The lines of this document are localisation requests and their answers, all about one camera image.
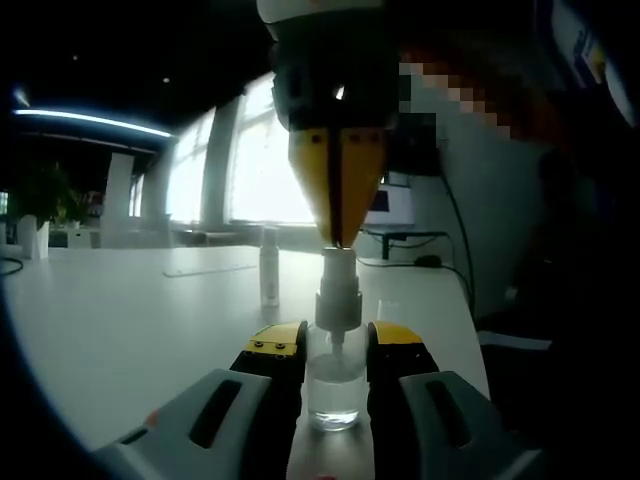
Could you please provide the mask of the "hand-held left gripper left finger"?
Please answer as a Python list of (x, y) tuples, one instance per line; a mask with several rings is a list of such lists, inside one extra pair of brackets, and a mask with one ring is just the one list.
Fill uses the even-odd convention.
[(97, 450), (114, 479), (283, 479), (301, 415), (306, 321), (268, 325), (215, 369)]

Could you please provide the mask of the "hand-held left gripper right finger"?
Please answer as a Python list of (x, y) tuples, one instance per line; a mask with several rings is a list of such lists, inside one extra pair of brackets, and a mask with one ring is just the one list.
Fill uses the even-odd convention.
[(368, 326), (367, 412), (378, 479), (542, 479), (545, 453), (492, 402), (442, 371), (407, 327)]

